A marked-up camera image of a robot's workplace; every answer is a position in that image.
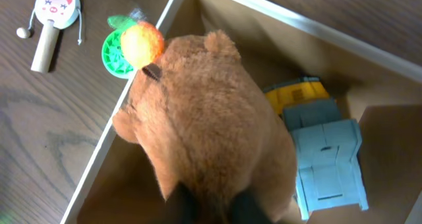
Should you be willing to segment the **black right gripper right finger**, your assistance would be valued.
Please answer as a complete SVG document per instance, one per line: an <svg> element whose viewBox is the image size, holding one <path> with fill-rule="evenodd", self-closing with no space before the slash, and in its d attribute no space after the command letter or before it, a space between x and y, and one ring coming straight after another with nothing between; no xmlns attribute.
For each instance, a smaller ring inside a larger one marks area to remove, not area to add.
<svg viewBox="0 0 422 224"><path fill-rule="evenodd" d="M231 224L272 224L261 210L250 190L240 192L232 201L229 220Z"/></svg>

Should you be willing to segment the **brown plush capybara with orange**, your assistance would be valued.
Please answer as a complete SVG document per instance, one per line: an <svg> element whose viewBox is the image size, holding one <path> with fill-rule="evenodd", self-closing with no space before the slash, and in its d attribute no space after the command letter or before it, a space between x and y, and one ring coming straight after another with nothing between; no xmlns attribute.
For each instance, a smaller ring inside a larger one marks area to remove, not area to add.
<svg viewBox="0 0 422 224"><path fill-rule="evenodd" d="M165 40L127 18L120 44L136 74L113 127L141 145L162 196L182 184L198 200L199 223L229 223L232 201L250 190L280 221L295 192L295 147L231 38L214 30Z"/></svg>

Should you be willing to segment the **white cardboard box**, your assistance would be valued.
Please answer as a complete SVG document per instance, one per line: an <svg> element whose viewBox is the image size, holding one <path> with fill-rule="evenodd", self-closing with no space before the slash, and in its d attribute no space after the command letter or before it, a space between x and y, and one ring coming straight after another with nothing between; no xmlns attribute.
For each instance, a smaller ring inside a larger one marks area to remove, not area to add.
<svg viewBox="0 0 422 224"><path fill-rule="evenodd" d="M321 78L363 135L359 164L369 209L314 211L311 223L421 222L421 67L266 0L169 0L167 37L225 30L260 86L294 70ZM63 223L137 223L160 206L141 150L108 123Z"/></svg>

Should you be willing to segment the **yellow grey toy dump truck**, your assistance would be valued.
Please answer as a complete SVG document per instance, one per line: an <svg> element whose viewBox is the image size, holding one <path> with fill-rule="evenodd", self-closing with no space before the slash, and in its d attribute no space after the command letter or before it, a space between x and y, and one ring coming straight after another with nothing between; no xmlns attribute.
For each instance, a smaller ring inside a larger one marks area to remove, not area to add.
<svg viewBox="0 0 422 224"><path fill-rule="evenodd" d="M357 159L363 141L358 122L342 117L320 79L304 76L263 92L295 144L295 198L302 220L314 211L353 204L368 210Z"/></svg>

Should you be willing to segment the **green plastic spinning disc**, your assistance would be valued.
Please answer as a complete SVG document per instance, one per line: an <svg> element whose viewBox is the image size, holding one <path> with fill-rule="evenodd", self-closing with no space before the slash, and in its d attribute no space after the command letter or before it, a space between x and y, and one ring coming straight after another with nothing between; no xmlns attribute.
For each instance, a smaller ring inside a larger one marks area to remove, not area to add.
<svg viewBox="0 0 422 224"><path fill-rule="evenodd" d="M113 76L129 79L134 68L126 61L121 49L121 30L114 30L107 36L102 46L102 62L105 69Z"/></svg>

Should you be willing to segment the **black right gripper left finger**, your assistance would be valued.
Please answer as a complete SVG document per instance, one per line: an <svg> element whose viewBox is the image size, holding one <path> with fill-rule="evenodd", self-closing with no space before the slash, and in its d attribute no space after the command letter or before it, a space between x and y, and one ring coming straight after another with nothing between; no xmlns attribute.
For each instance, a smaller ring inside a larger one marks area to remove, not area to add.
<svg viewBox="0 0 422 224"><path fill-rule="evenodd" d="M178 183L166 200L166 223L199 223L196 198L183 183Z"/></svg>

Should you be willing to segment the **pig face wooden rattle drum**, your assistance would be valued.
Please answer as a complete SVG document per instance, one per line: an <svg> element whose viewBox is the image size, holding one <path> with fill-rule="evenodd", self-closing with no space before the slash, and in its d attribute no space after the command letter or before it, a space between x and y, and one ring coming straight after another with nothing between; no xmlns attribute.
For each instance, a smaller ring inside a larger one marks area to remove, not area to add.
<svg viewBox="0 0 422 224"><path fill-rule="evenodd" d="M30 70L49 72L59 32L79 21L78 44L82 39L82 8L80 0L36 0L28 27L16 29L22 39L32 35L32 23L37 18L43 25Z"/></svg>

